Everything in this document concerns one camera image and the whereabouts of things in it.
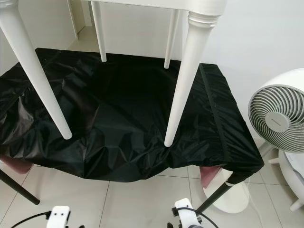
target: floor tile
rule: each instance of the floor tile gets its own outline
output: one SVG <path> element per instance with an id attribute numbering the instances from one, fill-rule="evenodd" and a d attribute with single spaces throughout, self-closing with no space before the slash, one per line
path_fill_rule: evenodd
<path id="1" fill-rule="evenodd" d="M 1 163 L 0 168 L 3 172 L 9 175 L 18 184 L 22 184 L 27 174 L 20 175 L 8 167 L 6 164 Z M 16 191 L 9 187 L 4 182 L 0 181 L 0 222 L 2 221 L 5 213 L 10 207 L 14 197 L 16 196 Z"/>
<path id="2" fill-rule="evenodd" d="M 75 40 L 73 44 L 67 49 L 70 51 L 86 51 L 99 52 L 98 42 L 89 40 Z"/>
<path id="3" fill-rule="evenodd" d="M 200 180 L 190 179 L 190 189 L 192 205 L 194 208 L 198 208 L 206 200 L 206 196 L 200 185 Z M 260 211 L 263 226 L 251 204 L 238 214 L 228 214 L 214 206 L 210 206 L 204 213 L 220 228 L 282 228 L 265 185 L 250 184 L 249 191 L 254 204 Z M 214 228 L 204 219 L 202 226 L 204 228 Z"/>
<path id="4" fill-rule="evenodd" d="M 276 212 L 280 218 L 283 228 L 304 227 L 304 207 L 291 211 L 290 206 L 297 200 L 289 186 L 266 185 Z"/>
<path id="5" fill-rule="evenodd" d="M 287 185 L 287 182 L 282 174 L 281 168 L 279 164 L 270 164 L 268 162 L 269 159 L 277 158 L 278 151 L 276 149 L 270 151 L 266 156 L 263 158 L 264 160 L 264 167 L 260 170 L 262 179 L 265 184 L 281 184 Z"/>
<path id="6" fill-rule="evenodd" d="M 187 167 L 181 167 L 177 169 L 167 168 L 159 174 L 160 176 L 172 176 L 172 177 L 188 177 Z"/>
<path id="7" fill-rule="evenodd" d="M 33 167 L 23 187 L 37 196 L 41 202 L 35 206 L 18 194 L 0 228 L 10 228 L 29 216 L 52 210 L 54 206 L 69 206 L 69 227 L 97 228 L 100 224 L 108 181 L 85 180 L 55 169 Z M 24 223 L 22 228 L 46 227 L 44 217 Z"/>
<path id="8" fill-rule="evenodd" d="M 190 178 L 198 178 L 200 179 L 200 168 L 195 165 L 188 166 L 188 172 Z M 250 183 L 257 183 L 257 184 L 264 184 L 263 179 L 259 172 L 253 174 L 250 178 Z"/>
<path id="9" fill-rule="evenodd" d="M 97 41 L 95 26 L 85 26 L 78 33 L 79 40 Z"/>
<path id="10" fill-rule="evenodd" d="M 110 182 L 100 228 L 161 228 L 178 218 L 171 208 L 190 199 L 188 178 L 154 176 L 133 183 Z"/>

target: black cover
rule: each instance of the black cover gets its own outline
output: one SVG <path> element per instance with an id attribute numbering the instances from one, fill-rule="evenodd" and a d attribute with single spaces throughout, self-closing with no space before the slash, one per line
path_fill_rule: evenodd
<path id="1" fill-rule="evenodd" d="M 238 183 L 263 160 L 216 65 L 200 64 L 174 143 L 164 137 L 180 61 L 36 50 L 73 133 L 64 140 L 20 64 L 0 78 L 1 154 L 98 180 L 136 181 L 168 167 L 215 166 Z"/>

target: white chair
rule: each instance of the white chair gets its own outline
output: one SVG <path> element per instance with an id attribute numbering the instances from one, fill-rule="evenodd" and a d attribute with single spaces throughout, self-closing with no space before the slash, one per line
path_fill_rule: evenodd
<path id="1" fill-rule="evenodd" d="M 200 57 L 212 28 L 216 25 L 219 16 L 224 12 L 226 1 L 227 0 L 96 0 L 91 2 L 101 60 L 103 62 L 106 61 L 106 51 L 101 22 L 101 2 L 173 9 L 164 64 L 165 68 L 169 67 L 180 10 L 189 11 L 189 30 L 165 137 L 165 146 L 167 147 L 170 147 L 173 143 L 200 63 Z M 72 136 L 71 131 L 51 90 L 18 12 L 18 0 L 0 0 L 0 26 L 57 128 L 65 139 L 70 138 Z"/>
<path id="2" fill-rule="evenodd" d="M 189 11 L 189 30 L 175 88 L 165 146 L 173 143 L 185 104 L 190 93 L 200 58 L 211 30 L 224 12 L 227 0 L 94 0 L 91 1 L 101 60 L 106 61 L 106 49 L 101 21 L 101 3 L 121 3 L 173 9 L 170 21 L 164 68 L 169 67 L 180 10 Z"/>

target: white round base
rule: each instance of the white round base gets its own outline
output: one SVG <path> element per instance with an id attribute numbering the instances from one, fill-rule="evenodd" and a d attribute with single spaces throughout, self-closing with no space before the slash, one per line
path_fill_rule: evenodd
<path id="1" fill-rule="evenodd" d="M 231 171 L 222 169 L 218 172 L 209 186 L 204 189 L 206 196 L 209 198 L 232 174 Z M 213 205 L 221 211 L 235 214 L 242 212 L 248 206 L 249 191 L 244 182 L 234 185 L 224 195 L 222 195 Z"/>

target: black table cover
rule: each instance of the black table cover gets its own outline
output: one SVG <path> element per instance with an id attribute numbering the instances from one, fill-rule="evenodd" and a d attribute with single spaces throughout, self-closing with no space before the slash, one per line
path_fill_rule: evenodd
<path id="1" fill-rule="evenodd" d="M 64 140 L 20 64 L 0 78 L 1 154 L 97 180 L 222 166 L 238 183 L 264 165 L 216 65 L 200 64 L 170 148 L 164 137 L 180 61 L 36 49 L 73 137 Z"/>

